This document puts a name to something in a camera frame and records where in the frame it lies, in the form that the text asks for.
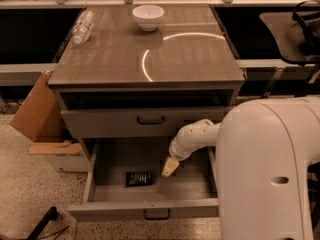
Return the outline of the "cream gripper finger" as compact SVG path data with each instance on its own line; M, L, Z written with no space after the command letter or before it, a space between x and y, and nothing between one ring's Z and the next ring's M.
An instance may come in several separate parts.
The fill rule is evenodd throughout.
M169 177L172 175L172 173L178 168L179 162L172 158L168 157L164 163L164 167L162 169L161 175L163 177Z

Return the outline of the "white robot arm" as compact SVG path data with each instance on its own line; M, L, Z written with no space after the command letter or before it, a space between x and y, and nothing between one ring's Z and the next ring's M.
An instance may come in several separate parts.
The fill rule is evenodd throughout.
M320 98L257 99L220 123L182 127L162 175L214 147L221 240L314 240L309 166L320 160Z

